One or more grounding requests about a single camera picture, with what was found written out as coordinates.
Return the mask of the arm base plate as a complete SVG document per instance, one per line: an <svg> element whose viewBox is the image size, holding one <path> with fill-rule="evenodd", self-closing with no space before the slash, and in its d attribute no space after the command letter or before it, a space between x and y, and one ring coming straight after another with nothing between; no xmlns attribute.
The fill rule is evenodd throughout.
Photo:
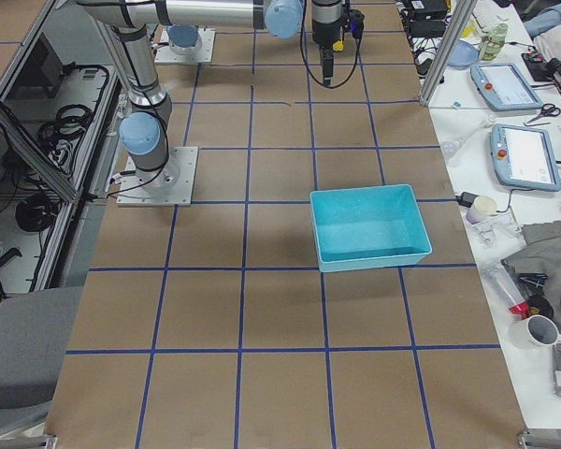
<svg viewBox="0 0 561 449"><path fill-rule="evenodd" d="M215 30L195 25L167 26L157 44L157 65L210 64L215 41Z"/></svg>
<svg viewBox="0 0 561 449"><path fill-rule="evenodd" d="M194 176L198 148L174 147L164 170L147 186L150 177L139 170L121 182L122 193L117 194L116 203L121 207L190 206L192 203Z"/></svg>

